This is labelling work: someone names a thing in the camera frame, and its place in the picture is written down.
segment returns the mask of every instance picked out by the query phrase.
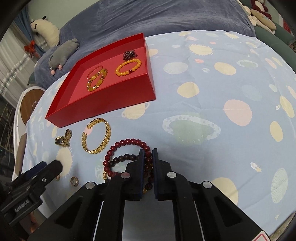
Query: red bow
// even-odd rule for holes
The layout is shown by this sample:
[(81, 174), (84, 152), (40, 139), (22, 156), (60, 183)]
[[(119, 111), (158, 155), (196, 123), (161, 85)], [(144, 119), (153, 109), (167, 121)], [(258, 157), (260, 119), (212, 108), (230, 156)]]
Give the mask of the red bow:
[(36, 53), (34, 45), (35, 45), (35, 41), (32, 40), (29, 45), (24, 47), (25, 51), (30, 53), (31, 58), (33, 58), (33, 56), (38, 57), (38, 54)]

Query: silver rivet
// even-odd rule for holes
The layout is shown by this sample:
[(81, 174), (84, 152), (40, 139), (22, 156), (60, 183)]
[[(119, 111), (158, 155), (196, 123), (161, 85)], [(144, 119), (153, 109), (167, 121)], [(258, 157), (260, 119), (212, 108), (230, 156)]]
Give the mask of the silver rivet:
[(87, 189), (93, 189), (94, 188), (94, 183), (93, 182), (88, 182), (87, 184), (85, 184), (85, 187)]
[(205, 187), (205, 188), (211, 188), (212, 187), (212, 184), (208, 181), (206, 182), (203, 182), (202, 185)]
[(122, 178), (124, 178), (124, 179), (127, 179), (127, 178), (129, 178), (131, 175), (128, 173), (128, 172), (123, 172), (122, 174), (121, 174), (121, 177)]
[(168, 176), (169, 178), (175, 178), (175, 177), (177, 176), (177, 174), (174, 173), (174, 172), (168, 172), (168, 173), (167, 173), (167, 176)]

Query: white chair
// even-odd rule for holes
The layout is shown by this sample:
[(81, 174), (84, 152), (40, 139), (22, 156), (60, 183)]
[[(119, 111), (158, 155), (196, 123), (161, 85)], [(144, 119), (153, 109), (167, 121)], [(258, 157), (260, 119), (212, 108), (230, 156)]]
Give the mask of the white chair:
[[(17, 103), (17, 107), (15, 110), (15, 117), (13, 123), (13, 147), (14, 147), (14, 155), (15, 155), (15, 167), (16, 167), (16, 156), (17, 156), (17, 149), (20, 143), (20, 138), (22, 135), (26, 133), (26, 124), (35, 109), (38, 101), (40, 100), (41, 96), (45, 92), (45, 89), (33, 86), (26, 89)], [(12, 180), (17, 177), (15, 173), (15, 169), (13, 171)]]

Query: dark red beaded bracelet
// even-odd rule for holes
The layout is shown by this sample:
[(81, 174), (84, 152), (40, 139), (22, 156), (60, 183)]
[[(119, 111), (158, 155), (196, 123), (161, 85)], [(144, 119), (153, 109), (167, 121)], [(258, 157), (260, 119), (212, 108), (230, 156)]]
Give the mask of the dark red beaded bracelet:
[(117, 148), (120, 148), (121, 146), (125, 145), (137, 145), (143, 148), (145, 152), (145, 166), (144, 166), (144, 177), (148, 177), (148, 173), (150, 174), (150, 177), (148, 177), (148, 183), (145, 185), (145, 188), (143, 189), (143, 193), (147, 192), (148, 190), (151, 190), (153, 188), (152, 183), (154, 182), (154, 173), (153, 173), (153, 164), (152, 164), (152, 153), (150, 152), (150, 147), (147, 146), (146, 142), (142, 142), (140, 139), (126, 139), (121, 140), (120, 142), (115, 142), (114, 146), (110, 147), (110, 150), (107, 151), (107, 155), (105, 156), (105, 161), (103, 161), (104, 165), (104, 173), (103, 173), (103, 179), (105, 180), (105, 183), (109, 182), (108, 177), (114, 177), (118, 174), (118, 172), (113, 172), (111, 170), (112, 167), (114, 167), (119, 162), (125, 161), (125, 160), (131, 160), (135, 161), (138, 159), (138, 156), (136, 155), (129, 155), (125, 154), (124, 156), (114, 157), (112, 161), (110, 161), (111, 157), (114, 155), (114, 152), (117, 150)]

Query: red box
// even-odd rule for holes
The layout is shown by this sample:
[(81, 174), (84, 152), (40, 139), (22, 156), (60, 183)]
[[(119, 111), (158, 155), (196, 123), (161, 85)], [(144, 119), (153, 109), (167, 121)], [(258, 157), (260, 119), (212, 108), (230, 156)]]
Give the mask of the red box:
[[(142, 65), (132, 74), (118, 77), (116, 68), (122, 64), (123, 53), (134, 49)], [(102, 65), (108, 73), (93, 92), (87, 90), (87, 75)], [(122, 67), (128, 71), (136, 63)], [(46, 115), (46, 119), (58, 127), (85, 120), (112, 110), (155, 100), (148, 47), (143, 34), (119, 40), (79, 60), (68, 74)]]

